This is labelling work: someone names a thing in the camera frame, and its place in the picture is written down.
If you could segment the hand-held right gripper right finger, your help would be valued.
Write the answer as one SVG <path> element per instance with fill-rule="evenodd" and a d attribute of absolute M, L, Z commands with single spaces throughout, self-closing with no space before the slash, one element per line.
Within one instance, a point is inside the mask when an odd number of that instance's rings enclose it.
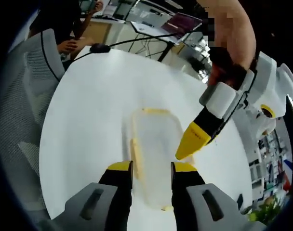
<path fill-rule="evenodd" d="M 172 206 L 179 231 L 263 231 L 238 204 L 212 183 L 206 184 L 188 163 L 172 162 Z"/>

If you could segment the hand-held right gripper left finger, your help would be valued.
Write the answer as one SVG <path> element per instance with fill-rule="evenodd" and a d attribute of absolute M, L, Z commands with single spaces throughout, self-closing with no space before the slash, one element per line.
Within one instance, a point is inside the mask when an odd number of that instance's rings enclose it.
<path fill-rule="evenodd" d="M 51 221 L 53 231 L 125 231 L 132 205 L 133 161 L 110 165 L 65 203 Z"/>

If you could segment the person's left hand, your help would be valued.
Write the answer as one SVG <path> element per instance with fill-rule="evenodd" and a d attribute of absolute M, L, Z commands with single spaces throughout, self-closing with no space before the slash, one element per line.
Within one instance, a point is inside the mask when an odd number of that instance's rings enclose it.
<path fill-rule="evenodd" d="M 228 70 L 224 70 L 215 63 L 212 63 L 211 75 L 208 78 L 208 85 L 217 85 L 223 82 L 235 90 L 239 90 L 247 75 L 247 70 L 239 64 L 233 64 Z"/>

